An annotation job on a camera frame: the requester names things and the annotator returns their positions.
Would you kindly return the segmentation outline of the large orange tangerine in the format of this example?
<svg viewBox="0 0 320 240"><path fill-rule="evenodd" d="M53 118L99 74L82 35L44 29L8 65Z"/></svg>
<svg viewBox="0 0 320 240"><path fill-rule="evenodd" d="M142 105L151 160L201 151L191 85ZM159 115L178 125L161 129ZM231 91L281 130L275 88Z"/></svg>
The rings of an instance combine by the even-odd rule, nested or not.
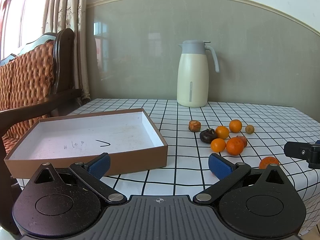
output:
<svg viewBox="0 0 320 240"><path fill-rule="evenodd" d="M226 150L230 155L240 155L244 150L244 142L239 137L233 137L226 143Z"/></svg>

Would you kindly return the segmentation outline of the small orange kumquat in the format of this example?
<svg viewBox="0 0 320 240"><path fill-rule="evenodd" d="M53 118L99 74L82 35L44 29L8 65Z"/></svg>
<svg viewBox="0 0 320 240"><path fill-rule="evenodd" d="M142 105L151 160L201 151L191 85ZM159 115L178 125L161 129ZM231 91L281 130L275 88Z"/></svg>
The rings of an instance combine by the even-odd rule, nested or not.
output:
<svg viewBox="0 0 320 240"><path fill-rule="evenodd" d="M218 138L223 140L229 137L229 129L225 126L217 126L217 128L215 129L215 133Z"/></svg>

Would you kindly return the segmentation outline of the dark mangosteen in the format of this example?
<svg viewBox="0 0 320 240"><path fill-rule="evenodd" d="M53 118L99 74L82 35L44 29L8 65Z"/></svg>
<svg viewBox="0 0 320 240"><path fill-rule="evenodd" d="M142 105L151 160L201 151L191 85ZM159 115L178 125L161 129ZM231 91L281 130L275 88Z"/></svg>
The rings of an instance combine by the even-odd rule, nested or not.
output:
<svg viewBox="0 0 320 240"><path fill-rule="evenodd" d="M217 139L217 134L212 128L205 129L200 133L200 140L206 144L211 144L215 139Z"/></svg>

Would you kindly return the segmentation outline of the orange tangerine back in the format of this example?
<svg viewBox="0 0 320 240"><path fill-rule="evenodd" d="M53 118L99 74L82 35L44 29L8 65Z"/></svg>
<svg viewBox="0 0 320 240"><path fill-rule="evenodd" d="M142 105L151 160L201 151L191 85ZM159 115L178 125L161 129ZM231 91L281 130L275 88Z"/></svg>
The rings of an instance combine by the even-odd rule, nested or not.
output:
<svg viewBox="0 0 320 240"><path fill-rule="evenodd" d="M233 133L239 133L242 129L242 122L238 119L232 120L229 123L229 129Z"/></svg>

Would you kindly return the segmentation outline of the small tan longan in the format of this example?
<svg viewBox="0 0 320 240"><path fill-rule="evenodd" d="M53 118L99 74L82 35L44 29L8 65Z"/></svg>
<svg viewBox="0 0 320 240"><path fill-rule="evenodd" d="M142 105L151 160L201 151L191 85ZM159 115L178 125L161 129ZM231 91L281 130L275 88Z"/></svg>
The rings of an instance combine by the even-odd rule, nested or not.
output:
<svg viewBox="0 0 320 240"><path fill-rule="evenodd" d="M245 132L246 132L247 134L252 134L252 133L254 133L254 126L252 126L252 125L247 125L247 126L245 127Z"/></svg>

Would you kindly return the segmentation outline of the brown dried fruit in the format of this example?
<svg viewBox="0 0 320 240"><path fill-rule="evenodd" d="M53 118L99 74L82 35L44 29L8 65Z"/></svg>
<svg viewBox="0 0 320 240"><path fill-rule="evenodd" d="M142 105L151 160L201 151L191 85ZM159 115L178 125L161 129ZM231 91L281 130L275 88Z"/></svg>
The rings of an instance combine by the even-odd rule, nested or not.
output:
<svg viewBox="0 0 320 240"><path fill-rule="evenodd" d="M191 132L199 132L201 130L201 123L197 120L189 121L188 128Z"/></svg>

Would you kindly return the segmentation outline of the checkered white tablecloth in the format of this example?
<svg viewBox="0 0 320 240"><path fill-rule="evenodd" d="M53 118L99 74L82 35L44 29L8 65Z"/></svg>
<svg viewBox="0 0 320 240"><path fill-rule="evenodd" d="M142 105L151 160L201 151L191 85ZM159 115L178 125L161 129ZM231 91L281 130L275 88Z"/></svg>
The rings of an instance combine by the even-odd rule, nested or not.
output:
<svg viewBox="0 0 320 240"><path fill-rule="evenodd" d="M48 124L40 124L22 141L14 158L61 160L112 152L103 136L113 126L104 121L85 121L82 115L136 108L146 111L167 142L167 165L108 176L107 183L116 190L128 195L193 195L217 181L208 167L211 153L253 167L273 157L306 205L301 234L319 226L319 172L283 152L288 141L318 140L319 123L292 107L209 102L204 107L188 108L174 100L95 99L74 111L86 130L72 128L67 122L53 130Z"/></svg>

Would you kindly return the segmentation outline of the brown cardboard box tray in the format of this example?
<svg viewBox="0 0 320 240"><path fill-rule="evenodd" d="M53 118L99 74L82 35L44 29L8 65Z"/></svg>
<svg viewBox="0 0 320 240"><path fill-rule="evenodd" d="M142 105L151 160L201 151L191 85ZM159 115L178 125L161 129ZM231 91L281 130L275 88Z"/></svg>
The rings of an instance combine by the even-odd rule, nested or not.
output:
<svg viewBox="0 0 320 240"><path fill-rule="evenodd" d="M29 179L42 163L66 168L108 153L108 175L165 167L168 145L142 108L38 120L4 158L11 175Z"/></svg>

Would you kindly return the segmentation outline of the cream grey thermos jug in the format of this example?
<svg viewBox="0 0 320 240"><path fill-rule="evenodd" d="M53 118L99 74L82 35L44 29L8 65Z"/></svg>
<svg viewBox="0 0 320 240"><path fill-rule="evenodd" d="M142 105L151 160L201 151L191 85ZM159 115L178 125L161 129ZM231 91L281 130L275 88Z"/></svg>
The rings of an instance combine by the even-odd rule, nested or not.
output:
<svg viewBox="0 0 320 240"><path fill-rule="evenodd" d="M186 40L178 65L177 101L185 107L203 107L208 101L209 66L206 51L210 51L215 71L220 71L216 52L209 41Z"/></svg>

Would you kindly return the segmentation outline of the wooden sofa with orange cushions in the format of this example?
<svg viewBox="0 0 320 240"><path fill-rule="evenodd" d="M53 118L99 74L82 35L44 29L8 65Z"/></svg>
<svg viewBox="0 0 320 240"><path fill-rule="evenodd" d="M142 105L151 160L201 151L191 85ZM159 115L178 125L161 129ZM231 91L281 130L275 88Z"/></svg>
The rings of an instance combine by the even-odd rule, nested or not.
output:
<svg viewBox="0 0 320 240"><path fill-rule="evenodd" d="M70 28L46 33L1 66L1 227L14 239L21 234L12 207L22 190L4 159L35 122L81 96L73 81L74 38Z"/></svg>

